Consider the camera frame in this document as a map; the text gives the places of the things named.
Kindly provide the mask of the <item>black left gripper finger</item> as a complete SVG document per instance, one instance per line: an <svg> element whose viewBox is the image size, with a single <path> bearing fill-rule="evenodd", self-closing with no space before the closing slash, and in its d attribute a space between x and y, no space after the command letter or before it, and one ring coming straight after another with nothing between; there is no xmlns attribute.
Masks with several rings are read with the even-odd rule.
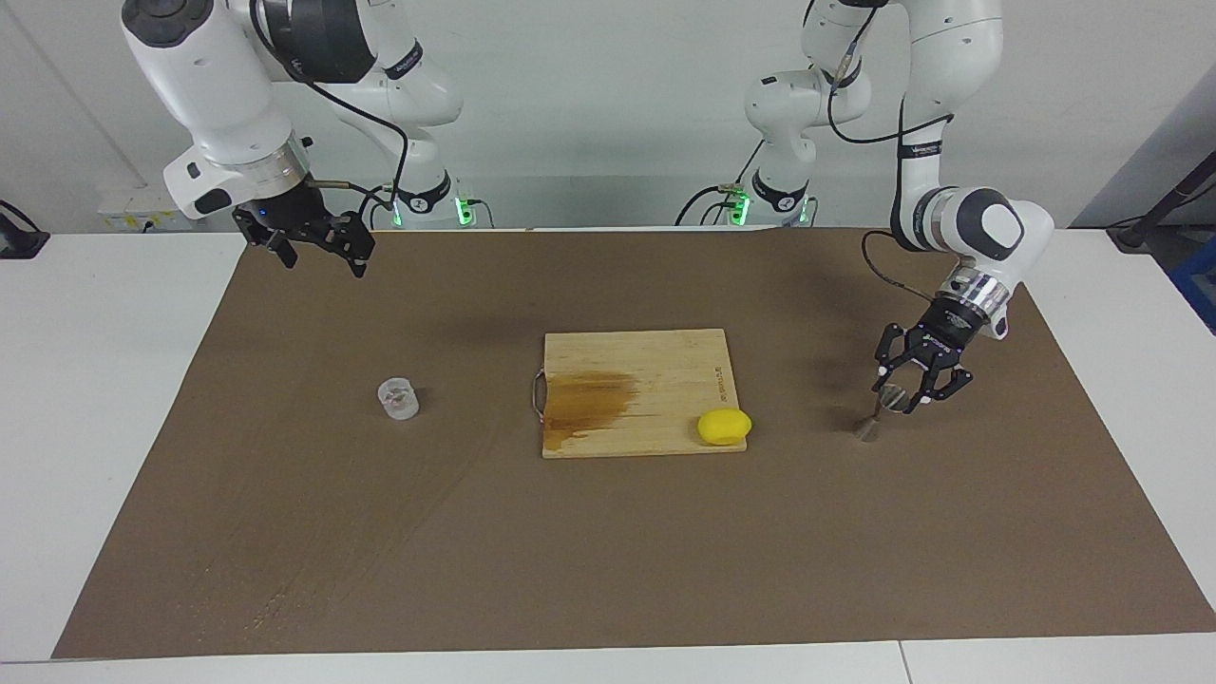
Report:
<svg viewBox="0 0 1216 684"><path fill-rule="evenodd" d="M882 393L883 387L889 385L894 372L903 368L910 359L912 347L911 333L913 329L905 329L897 323L890 323L882 330L882 337L876 347L874 359L877 363L877 380L872 386L873 393Z"/></svg>
<svg viewBox="0 0 1216 684"><path fill-rule="evenodd" d="M916 408L947 400L959 392L959 389L964 389L967 385L970 385L974 379L973 372L966 368L948 369L945 380L942 380L942 372L945 372L942 369L925 370L923 372L921 385L907 398L907 407L901 408L903 415L912 414Z"/></svg>

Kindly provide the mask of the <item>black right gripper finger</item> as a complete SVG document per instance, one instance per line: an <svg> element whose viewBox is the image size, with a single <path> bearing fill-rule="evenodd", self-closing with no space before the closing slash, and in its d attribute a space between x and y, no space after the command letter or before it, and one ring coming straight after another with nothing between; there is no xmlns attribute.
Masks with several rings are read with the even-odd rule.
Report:
<svg viewBox="0 0 1216 684"><path fill-rule="evenodd" d="M295 247L281 231L255 231L249 234L249 245L274 253L286 269L293 269L298 260Z"/></svg>
<svg viewBox="0 0 1216 684"><path fill-rule="evenodd" d="M323 251L347 260L353 277L365 276L373 256L375 237L361 217L328 217L325 219Z"/></svg>

